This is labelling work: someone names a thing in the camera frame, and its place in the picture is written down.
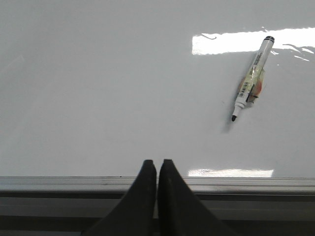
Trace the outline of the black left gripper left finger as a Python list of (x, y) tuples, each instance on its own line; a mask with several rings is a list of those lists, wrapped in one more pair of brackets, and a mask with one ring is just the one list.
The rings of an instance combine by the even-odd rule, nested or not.
[(157, 172), (145, 160), (121, 201), (104, 218), (82, 232), (84, 236), (151, 236), (157, 190)]

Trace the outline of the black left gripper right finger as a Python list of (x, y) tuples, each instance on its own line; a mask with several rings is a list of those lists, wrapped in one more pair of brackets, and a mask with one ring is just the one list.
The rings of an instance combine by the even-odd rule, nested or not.
[(237, 235), (202, 204), (170, 159), (160, 169), (157, 207), (162, 236)]

